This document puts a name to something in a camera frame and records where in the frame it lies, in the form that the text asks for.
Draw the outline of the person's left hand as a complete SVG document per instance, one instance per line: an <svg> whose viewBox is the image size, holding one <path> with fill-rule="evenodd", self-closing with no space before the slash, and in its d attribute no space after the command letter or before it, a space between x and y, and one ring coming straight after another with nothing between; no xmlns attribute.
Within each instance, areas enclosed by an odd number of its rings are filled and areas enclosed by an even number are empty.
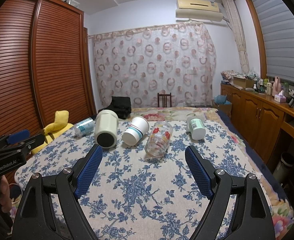
<svg viewBox="0 0 294 240"><path fill-rule="evenodd" d="M11 210L12 203L10 198L9 183L4 175L0 180L0 204L4 213L8 213Z"/></svg>

